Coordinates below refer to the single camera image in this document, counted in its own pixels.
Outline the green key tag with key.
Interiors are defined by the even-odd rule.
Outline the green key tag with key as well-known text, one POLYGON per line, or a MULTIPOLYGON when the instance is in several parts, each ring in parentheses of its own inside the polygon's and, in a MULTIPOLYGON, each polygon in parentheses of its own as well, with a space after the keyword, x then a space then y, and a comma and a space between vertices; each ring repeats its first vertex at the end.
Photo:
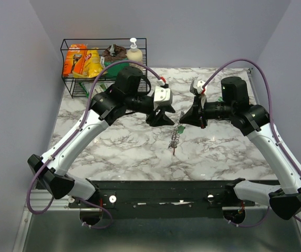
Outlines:
POLYGON ((184 132, 184 129, 185 129, 184 126, 182 126, 182 125, 178 126, 177 133, 182 134, 184 132))

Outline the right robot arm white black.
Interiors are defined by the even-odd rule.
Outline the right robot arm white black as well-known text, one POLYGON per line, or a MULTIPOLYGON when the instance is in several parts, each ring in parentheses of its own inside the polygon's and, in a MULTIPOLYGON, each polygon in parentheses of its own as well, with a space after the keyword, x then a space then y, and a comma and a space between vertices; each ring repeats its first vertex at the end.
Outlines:
POLYGON ((208 120, 230 121, 258 148, 279 181, 279 185, 266 185, 238 178, 227 184, 225 202, 231 206, 242 200, 260 203, 278 217, 291 219, 301 212, 301 165, 296 159, 288 159, 290 151, 271 125, 268 112, 263 106, 250 103, 247 84, 240 77, 221 80, 222 101, 208 102, 204 84, 201 80, 192 81, 194 101, 180 123, 204 129, 208 120))

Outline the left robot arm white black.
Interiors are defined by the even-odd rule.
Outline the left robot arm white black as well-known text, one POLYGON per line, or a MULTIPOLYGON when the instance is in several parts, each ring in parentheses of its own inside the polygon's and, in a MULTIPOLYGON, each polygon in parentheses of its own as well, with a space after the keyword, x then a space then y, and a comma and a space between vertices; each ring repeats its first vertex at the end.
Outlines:
POLYGON ((139 68, 124 67, 113 84, 93 96, 89 108, 57 144, 42 155, 29 157, 31 171, 54 199, 69 195, 80 198, 87 207, 98 203, 95 186, 88 179, 72 177, 68 170, 83 149, 128 110, 145 114, 151 127, 174 124, 166 115, 175 112, 169 85, 158 79, 151 96, 150 90, 151 83, 139 68))

